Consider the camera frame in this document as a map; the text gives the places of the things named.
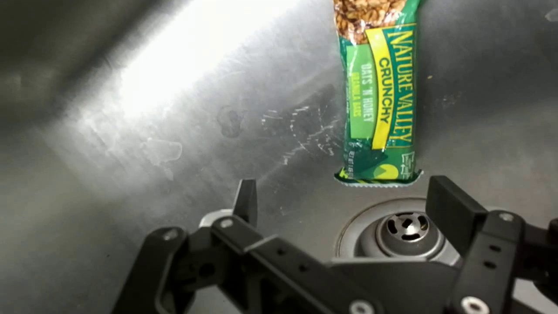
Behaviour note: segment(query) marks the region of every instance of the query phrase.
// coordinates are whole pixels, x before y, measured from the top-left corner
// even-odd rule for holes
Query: sink drain
[[[345,226],[335,255],[457,264],[459,253],[425,217],[424,208],[424,199],[396,199],[366,208]]]

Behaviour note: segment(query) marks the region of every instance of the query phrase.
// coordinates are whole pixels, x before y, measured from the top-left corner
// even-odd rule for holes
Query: scratched steel surface
[[[363,208],[448,175],[492,208],[556,217],[558,2],[427,0],[418,166],[352,191],[321,0],[0,4],[0,313],[108,313],[157,227],[194,229],[260,182],[260,229],[328,260]],[[544,313],[528,285],[520,299]],[[232,313],[202,294],[194,313]]]

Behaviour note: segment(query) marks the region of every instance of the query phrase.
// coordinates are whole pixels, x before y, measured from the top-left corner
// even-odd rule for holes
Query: stainless steel sink
[[[331,4],[0,4],[0,309],[108,313],[146,233],[260,184],[260,229],[321,260],[345,224],[446,175],[488,208],[558,217],[556,0],[425,0],[410,189],[347,189]],[[527,283],[516,295],[544,313]],[[202,294],[195,313],[232,311]]]

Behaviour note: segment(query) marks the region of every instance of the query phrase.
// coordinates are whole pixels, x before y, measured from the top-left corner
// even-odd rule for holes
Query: drain strainer
[[[396,199],[366,208],[345,226],[335,255],[457,264],[459,253],[425,217],[424,208],[424,199]]]

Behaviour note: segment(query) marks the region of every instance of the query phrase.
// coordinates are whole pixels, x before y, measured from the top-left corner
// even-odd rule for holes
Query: granola bar wrapper
[[[415,171],[420,0],[335,0],[345,70],[343,168],[354,187],[405,187]]]

